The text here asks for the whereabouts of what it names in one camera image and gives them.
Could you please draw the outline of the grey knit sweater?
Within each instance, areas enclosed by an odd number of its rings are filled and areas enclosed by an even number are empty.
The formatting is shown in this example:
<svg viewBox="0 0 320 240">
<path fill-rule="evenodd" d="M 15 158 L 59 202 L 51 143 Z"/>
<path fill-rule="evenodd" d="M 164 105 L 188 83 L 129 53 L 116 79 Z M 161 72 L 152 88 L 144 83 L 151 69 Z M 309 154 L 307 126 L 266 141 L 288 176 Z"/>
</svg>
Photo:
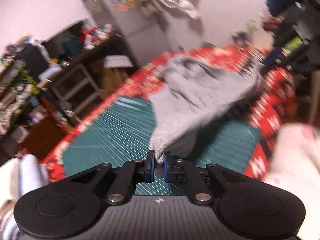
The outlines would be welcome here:
<svg viewBox="0 0 320 240">
<path fill-rule="evenodd" d="M 201 129 L 253 97 L 263 83 L 262 67 L 253 63 L 231 72 L 182 55 L 159 67 L 156 75 L 164 86 L 148 97 L 156 118 L 149 149 L 157 163 L 163 163 L 167 152 L 187 157 Z"/>
</svg>

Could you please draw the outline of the green cutting mat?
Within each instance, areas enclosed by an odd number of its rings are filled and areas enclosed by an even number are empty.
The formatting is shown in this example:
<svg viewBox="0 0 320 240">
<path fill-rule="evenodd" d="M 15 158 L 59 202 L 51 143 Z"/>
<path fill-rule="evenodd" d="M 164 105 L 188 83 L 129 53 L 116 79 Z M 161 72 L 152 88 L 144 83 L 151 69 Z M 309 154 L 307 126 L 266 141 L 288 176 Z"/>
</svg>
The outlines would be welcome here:
<svg viewBox="0 0 320 240">
<path fill-rule="evenodd" d="M 149 101 L 121 97 L 99 116 L 62 154 L 69 177 L 101 163 L 121 167 L 134 159 L 145 159 L 155 128 Z M 187 160 L 198 167 L 214 163 L 245 171 L 261 131 L 243 120 L 223 118 L 201 131 Z"/>
</svg>

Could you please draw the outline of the red patterned tablecloth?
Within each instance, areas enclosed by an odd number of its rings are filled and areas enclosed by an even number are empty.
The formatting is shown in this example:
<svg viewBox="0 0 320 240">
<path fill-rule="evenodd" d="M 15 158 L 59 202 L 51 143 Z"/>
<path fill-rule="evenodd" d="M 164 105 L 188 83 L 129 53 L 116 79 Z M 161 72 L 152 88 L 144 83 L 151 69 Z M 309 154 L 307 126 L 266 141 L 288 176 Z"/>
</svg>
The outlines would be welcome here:
<svg viewBox="0 0 320 240">
<path fill-rule="evenodd" d="M 227 70 L 241 70 L 244 68 L 245 62 L 249 59 L 249 53 L 252 51 L 252 48 L 240 49 L 236 46 L 228 46 L 225 48 L 192 49 L 180 53 L 202 59 Z M 173 56 L 174 53 L 163 53 L 131 75 L 115 93 L 109 95 L 102 103 L 90 111 L 80 121 L 80 124 L 72 129 L 71 133 L 55 145 L 51 152 L 40 161 L 46 166 L 50 181 L 55 182 L 66 177 L 62 162 L 63 153 L 71 146 L 72 141 L 89 129 L 93 122 L 118 97 L 129 96 L 146 99 L 148 95 L 155 94 L 160 90 L 163 83 L 153 73 Z M 257 179 L 265 175 L 274 148 L 275 138 L 281 126 L 281 118 L 285 113 L 295 109 L 294 98 L 295 88 L 291 74 L 284 69 L 277 68 L 266 75 L 263 93 L 258 100 L 252 103 L 249 113 L 245 115 L 245 120 L 248 124 L 261 130 L 261 140 L 257 143 L 253 155 L 245 167 L 245 175 Z"/>
</svg>

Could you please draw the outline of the dark cluttered desk shelf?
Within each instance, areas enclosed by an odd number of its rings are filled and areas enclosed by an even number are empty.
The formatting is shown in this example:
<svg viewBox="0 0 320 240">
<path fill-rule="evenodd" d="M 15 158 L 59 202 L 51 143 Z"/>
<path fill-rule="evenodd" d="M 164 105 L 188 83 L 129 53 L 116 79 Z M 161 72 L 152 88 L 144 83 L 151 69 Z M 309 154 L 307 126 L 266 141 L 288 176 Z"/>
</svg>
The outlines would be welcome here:
<svg viewBox="0 0 320 240">
<path fill-rule="evenodd" d="M 113 29 L 86 28 L 83 22 L 48 41 L 31 42 L 24 36 L 17 44 L 9 44 L 1 57 L 1 135 L 16 126 L 31 106 L 31 98 L 60 112 L 57 120 L 65 118 L 73 125 L 58 106 L 52 85 L 72 67 L 101 61 L 104 68 L 104 59 L 115 55 L 130 55 L 122 35 Z"/>
</svg>

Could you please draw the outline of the grey refrigerator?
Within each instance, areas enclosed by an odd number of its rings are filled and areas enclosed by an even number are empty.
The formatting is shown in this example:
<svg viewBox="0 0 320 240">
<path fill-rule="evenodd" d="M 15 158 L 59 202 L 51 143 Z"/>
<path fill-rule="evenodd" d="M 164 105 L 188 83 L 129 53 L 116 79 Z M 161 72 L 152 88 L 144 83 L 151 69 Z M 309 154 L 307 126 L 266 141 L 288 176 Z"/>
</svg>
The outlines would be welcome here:
<svg viewBox="0 0 320 240">
<path fill-rule="evenodd" d="M 120 32 L 139 67 L 170 46 L 155 18 L 147 18 L 137 0 L 82 0 L 98 28 L 111 25 Z"/>
</svg>

